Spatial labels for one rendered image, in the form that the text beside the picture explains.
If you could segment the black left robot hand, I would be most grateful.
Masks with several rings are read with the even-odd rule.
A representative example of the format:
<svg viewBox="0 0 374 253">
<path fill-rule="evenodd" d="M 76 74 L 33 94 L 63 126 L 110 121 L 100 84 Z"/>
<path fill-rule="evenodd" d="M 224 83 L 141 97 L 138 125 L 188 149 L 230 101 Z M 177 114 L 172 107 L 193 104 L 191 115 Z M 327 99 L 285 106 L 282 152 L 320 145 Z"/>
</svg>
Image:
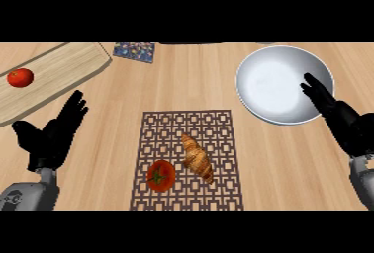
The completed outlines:
<svg viewBox="0 0 374 253">
<path fill-rule="evenodd" d="M 63 167 L 88 110 L 84 93 L 76 90 L 63 106 L 60 115 L 50 120 L 44 128 L 38 128 L 27 121 L 13 123 L 18 144 L 30 153 L 27 169 L 32 172 L 44 168 L 58 170 Z"/>
</svg>

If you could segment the golden brown croissant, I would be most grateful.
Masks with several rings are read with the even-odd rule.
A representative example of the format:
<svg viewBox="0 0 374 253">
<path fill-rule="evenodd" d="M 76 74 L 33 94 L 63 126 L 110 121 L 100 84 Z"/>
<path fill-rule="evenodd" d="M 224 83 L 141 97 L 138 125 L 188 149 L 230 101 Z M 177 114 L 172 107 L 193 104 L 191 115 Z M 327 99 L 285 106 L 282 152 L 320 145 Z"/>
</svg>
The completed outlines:
<svg viewBox="0 0 374 253">
<path fill-rule="evenodd" d="M 183 143 L 187 152 L 186 167 L 202 177 L 208 184 L 214 183 L 214 169 L 208 153 L 197 141 L 187 134 L 183 134 Z"/>
</svg>

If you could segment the small red apple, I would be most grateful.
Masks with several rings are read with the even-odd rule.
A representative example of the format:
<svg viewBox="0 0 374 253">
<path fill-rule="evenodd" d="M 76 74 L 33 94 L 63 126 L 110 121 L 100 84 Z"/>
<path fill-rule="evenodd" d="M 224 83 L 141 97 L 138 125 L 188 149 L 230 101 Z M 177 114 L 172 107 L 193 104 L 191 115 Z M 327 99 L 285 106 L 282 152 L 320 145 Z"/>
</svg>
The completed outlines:
<svg viewBox="0 0 374 253">
<path fill-rule="evenodd" d="M 27 87 L 35 81 L 35 73 L 27 68 L 20 68 L 8 74 L 8 82 L 17 88 Z"/>
</svg>

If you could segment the pale wooden cutting board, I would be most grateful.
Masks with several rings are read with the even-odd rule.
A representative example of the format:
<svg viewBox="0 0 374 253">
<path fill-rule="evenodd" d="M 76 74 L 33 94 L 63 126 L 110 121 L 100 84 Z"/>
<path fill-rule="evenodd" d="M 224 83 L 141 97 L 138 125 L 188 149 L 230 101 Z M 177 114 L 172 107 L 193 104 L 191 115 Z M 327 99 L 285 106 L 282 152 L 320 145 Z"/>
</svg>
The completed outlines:
<svg viewBox="0 0 374 253">
<path fill-rule="evenodd" d="M 0 74 L 0 127 L 26 117 L 98 75 L 112 63 L 100 42 L 66 42 Z M 17 88 L 8 74 L 18 68 L 35 73 L 33 83 Z"/>
</svg>

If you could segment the red tomato with green stem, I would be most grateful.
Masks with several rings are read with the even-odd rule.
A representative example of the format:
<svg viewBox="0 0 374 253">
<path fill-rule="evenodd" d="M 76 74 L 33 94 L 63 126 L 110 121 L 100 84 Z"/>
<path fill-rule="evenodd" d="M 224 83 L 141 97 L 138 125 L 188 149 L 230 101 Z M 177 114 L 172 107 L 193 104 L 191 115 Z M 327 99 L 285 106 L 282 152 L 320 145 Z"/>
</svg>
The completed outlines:
<svg viewBox="0 0 374 253">
<path fill-rule="evenodd" d="M 177 169 L 174 164 L 166 160 L 159 160 L 149 170 L 147 182 L 152 189 L 165 192 L 177 182 Z"/>
</svg>

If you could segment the colourful patterned blue square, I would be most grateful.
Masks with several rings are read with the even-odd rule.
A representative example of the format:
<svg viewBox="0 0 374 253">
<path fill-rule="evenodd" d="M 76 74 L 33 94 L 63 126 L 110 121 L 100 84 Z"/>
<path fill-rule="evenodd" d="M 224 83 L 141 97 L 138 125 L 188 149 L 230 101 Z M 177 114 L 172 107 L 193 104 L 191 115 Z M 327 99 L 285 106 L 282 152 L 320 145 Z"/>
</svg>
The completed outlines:
<svg viewBox="0 0 374 253">
<path fill-rule="evenodd" d="M 156 55 L 156 44 L 153 42 L 118 42 L 115 44 L 113 55 L 147 63 L 153 63 Z"/>
</svg>

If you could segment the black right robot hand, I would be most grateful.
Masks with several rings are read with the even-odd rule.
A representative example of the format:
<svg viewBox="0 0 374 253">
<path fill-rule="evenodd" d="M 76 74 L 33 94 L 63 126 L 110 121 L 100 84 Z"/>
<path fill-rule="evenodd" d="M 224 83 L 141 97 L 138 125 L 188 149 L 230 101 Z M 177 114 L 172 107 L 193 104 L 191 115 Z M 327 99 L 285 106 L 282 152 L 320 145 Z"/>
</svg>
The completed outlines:
<svg viewBox="0 0 374 253">
<path fill-rule="evenodd" d="M 361 115 L 338 100 L 317 78 L 307 73 L 301 84 L 304 93 L 324 117 L 338 144 L 351 157 L 374 154 L 374 112 Z"/>
</svg>

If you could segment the brown patterned placemat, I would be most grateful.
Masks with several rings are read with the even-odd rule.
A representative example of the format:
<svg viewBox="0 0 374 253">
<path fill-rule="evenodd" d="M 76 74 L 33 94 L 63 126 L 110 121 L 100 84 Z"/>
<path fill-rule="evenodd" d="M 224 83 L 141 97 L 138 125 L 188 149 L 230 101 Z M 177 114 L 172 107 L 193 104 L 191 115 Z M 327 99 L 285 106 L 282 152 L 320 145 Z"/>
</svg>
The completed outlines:
<svg viewBox="0 0 374 253">
<path fill-rule="evenodd" d="M 144 114 L 131 209 L 245 209 L 228 110 Z"/>
</svg>

